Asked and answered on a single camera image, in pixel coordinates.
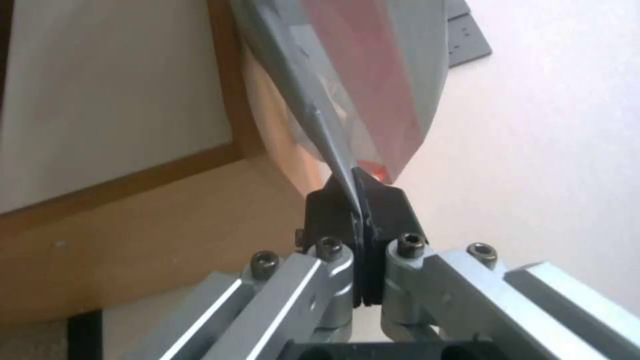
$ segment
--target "brown wooden edge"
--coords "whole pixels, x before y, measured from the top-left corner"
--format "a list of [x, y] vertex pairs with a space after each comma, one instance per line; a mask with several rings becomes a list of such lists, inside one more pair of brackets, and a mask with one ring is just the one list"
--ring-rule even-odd
[[231, 12], [230, 0], [207, 0], [207, 4], [222, 98], [231, 125], [234, 145], [245, 158], [263, 155], [266, 150], [253, 121], [246, 95], [242, 72], [242, 45]]
[[4, 213], [0, 215], [0, 240], [29, 228], [91, 210], [109, 202], [240, 159], [236, 148], [232, 144], [225, 144], [26, 208]]
[[[0, 243], [3, 238], [29, 228], [94, 209], [241, 158], [256, 158], [266, 153], [247, 99], [242, 72], [242, 47], [230, 2], [229, 0], [208, 0], [207, 2], [223, 102], [232, 131], [232, 143], [0, 214]], [[4, 10], [5, 7], [12, 8], [13, 1], [0, 0], [0, 6], [0, 10]]]
[[4, 79], [9, 55], [12, 19], [13, 0], [0, 0], [0, 110], [2, 110], [4, 99]]

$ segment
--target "cap screw head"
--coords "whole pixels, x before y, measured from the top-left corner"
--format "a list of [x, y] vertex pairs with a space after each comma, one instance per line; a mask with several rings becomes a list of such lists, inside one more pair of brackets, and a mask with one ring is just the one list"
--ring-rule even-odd
[[268, 280], [278, 269], [280, 258], [273, 251], [258, 251], [251, 257], [251, 274], [256, 280]]
[[498, 261], [498, 252], [486, 243], [472, 243], [467, 247], [467, 252], [484, 266], [492, 270]]
[[340, 257], [342, 241], [333, 236], [326, 236], [316, 242], [316, 255], [325, 261], [333, 261]]
[[404, 233], [398, 237], [397, 253], [405, 259], [419, 258], [424, 254], [427, 241], [418, 233]]

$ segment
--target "gray panel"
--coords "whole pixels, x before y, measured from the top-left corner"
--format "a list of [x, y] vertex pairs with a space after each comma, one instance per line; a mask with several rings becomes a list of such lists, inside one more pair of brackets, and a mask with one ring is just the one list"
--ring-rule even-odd
[[471, 12], [465, 0], [447, 0], [447, 19], [453, 20]]
[[275, 359], [289, 340], [307, 341], [332, 293], [319, 259], [292, 254], [203, 359]]
[[550, 263], [505, 280], [611, 359], [640, 359], [640, 320]]
[[235, 276], [212, 273], [122, 359], [178, 360], [204, 355], [253, 296]]
[[471, 15], [449, 20], [449, 67], [491, 54], [489, 43]]

